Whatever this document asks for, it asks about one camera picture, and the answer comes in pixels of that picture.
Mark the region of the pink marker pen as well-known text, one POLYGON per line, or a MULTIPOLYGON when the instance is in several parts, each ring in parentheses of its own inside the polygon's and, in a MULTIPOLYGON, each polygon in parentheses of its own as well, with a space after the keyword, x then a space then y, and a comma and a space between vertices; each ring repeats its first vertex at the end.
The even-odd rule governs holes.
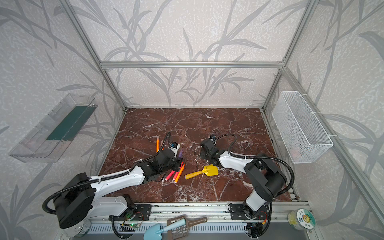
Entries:
POLYGON ((165 178, 166 181, 168 181, 171 177, 173 177, 173 175, 175 174, 175 171, 171 171, 167 177, 165 178))

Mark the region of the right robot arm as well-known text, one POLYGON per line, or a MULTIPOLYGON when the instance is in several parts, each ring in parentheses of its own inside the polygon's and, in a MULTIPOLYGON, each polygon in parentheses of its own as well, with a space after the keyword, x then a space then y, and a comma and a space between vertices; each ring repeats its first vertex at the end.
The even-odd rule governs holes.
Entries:
POLYGON ((201 142, 201 158, 216 167, 233 169, 247 175, 254 190, 243 202, 248 218, 253 219, 261 207, 286 193, 295 182, 295 173, 285 161, 264 154, 240 155, 230 149, 220 150, 212 136, 201 142))

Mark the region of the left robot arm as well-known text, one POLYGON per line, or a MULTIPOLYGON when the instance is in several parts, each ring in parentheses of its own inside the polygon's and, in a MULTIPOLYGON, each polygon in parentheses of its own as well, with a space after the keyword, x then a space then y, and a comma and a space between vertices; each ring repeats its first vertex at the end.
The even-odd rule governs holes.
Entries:
POLYGON ((154 156, 138 161, 128 170, 102 176, 80 173, 60 191, 44 200, 42 209, 57 216, 61 229, 68 229, 84 219, 120 216, 130 206, 126 197, 108 195, 124 188, 140 186, 181 166, 179 147, 168 147, 154 156))

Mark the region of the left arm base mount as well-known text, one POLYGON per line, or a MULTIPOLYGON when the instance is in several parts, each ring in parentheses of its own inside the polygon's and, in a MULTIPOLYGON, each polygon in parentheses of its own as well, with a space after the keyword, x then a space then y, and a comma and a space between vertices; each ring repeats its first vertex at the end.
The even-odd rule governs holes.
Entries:
POLYGON ((149 204, 128 206, 127 210, 123 213, 123 220, 148 221, 151 210, 152 205, 149 204))

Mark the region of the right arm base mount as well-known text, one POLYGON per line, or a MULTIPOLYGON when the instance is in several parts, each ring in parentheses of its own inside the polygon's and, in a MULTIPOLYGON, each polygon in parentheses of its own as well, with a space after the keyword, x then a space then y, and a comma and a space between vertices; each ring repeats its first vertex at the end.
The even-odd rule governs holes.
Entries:
POLYGON ((259 221, 265 220, 268 218, 268 213, 270 211, 269 206, 261 206, 258 211, 253 211, 252 209, 246 207, 243 204, 228 204, 228 210, 231 215, 231 220, 234 221, 259 221))

